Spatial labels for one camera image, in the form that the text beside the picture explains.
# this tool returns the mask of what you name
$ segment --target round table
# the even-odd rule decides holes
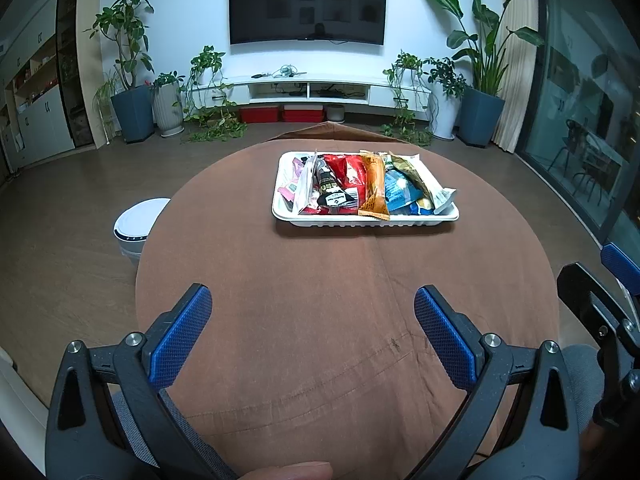
[[[420,153],[458,190],[460,219],[302,228],[272,216],[283,153],[360,149]],[[327,460],[335,478],[388,480],[415,466],[464,398],[415,319],[422,285],[509,344],[558,338],[554,277],[525,219],[473,173],[410,144],[271,140],[213,164],[175,194],[146,241],[140,329],[193,282],[210,288],[213,314],[169,393],[239,474]]]

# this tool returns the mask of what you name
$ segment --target television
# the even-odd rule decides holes
[[[229,39],[383,44],[385,11],[386,0],[229,0]]]

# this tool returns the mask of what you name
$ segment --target orange snack bag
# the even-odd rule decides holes
[[[385,162],[381,156],[371,152],[360,152],[360,156],[367,170],[367,197],[358,209],[358,215],[389,220],[385,200]]]

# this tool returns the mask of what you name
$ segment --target blue planter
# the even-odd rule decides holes
[[[124,141],[140,142],[154,132],[151,88],[142,85],[111,98]]]
[[[494,134],[504,100],[466,87],[460,110],[458,137],[471,146],[485,148]]]

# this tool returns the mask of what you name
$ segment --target tv stand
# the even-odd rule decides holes
[[[225,78],[224,82],[233,85],[225,89],[225,93],[229,100],[239,106],[260,103],[336,103],[388,108],[388,114],[391,115],[399,105],[398,98],[383,77],[305,73],[291,77],[238,76]],[[409,110],[428,111],[428,90],[414,91],[409,86],[402,86],[402,90],[402,100]],[[222,94],[211,85],[204,85],[194,88],[192,97],[198,108],[213,107],[219,104]]]

